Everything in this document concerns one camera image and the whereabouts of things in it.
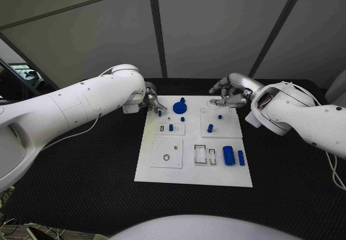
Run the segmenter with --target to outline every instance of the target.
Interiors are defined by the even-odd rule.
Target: table
[[[218,81],[146,80],[159,95],[208,95]],[[313,82],[293,82],[328,103]],[[254,128],[246,122],[250,104],[237,112],[254,188],[135,182],[148,112],[126,115],[119,109],[88,133],[39,154],[16,184],[5,214],[28,223],[104,235],[163,216],[215,215],[263,224],[303,239],[342,239],[346,192],[334,184],[325,152],[306,144],[295,130],[279,136],[266,127]],[[345,178],[342,160],[338,172]]]

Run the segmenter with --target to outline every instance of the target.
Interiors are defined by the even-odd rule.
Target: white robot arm
[[[25,175],[50,141],[120,107],[126,114],[143,107],[168,110],[155,85],[145,82],[130,64],[47,95],[0,106],[0,192]]]
[[[218,89],[223,99],[212,99],[214,105],[240,108],[251,100],[246,120],[257,128],[264,125],[282,136],[295,128],[309,144],[346,159],[346,110],[341,106],[322,106],[310,92],[292,83],[264,86],[240,73],[227,76],[210,93]]]

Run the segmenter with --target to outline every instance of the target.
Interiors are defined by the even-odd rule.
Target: white board
[[[185,98],[188,110],[184,114],[176,114],[174,104],[181,101],[181,98]],[[136,182],[253,187],[237,110],[210,105],[212,98],[212,96],[159,96],[159,102],[168,107],[168,112],[163,112],[162,116],[155,111],[148,113],[135,176]],[[215,129],[211,136],[208,135],[208,122],[214,124]],[[185,134],[158,134],[159,127],[163,125],[168,128],[171,124],[174,124],[174,129],[176,129],[176,126],[181,129],[184,124]],[[169,139],[182,140],[182,148],[175,149],[179,142],[172,142]],[[205,145],[207,164],[204,165],[195,163],[195,145]],[[235,165],[233,166],[225,165],[224,146],[233,146],[234,149]],[[215,149],[217,165],[211,165],[210,149]],[[246,166],[240,165],[240,150],[244,154]],[[162,156],[169,153],[168,151],[176,154],[174,166],[168,163],[171,160],[165,160],[165,156]]]

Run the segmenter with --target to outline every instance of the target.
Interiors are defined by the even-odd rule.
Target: blue object
[[[210,126],[208,126],[208,132],[211,133],[212,131],[214,131],[214,125],[210,124]]]
[[[186,102],[186,99],[182,97],[181,101],[175,103],[174,111],[176,114],[184,114],[186,112],[188,106],[186,106],[185,102]]]
[[[225,158],[225,164],[228,166],[233,166],[237,164],[234,148],[231,146],[224,147],[224,158]]]
[[[246,162],[244,162],[244,151],[238,151],[238,156],[240,156],[240,165],[246,166]]]

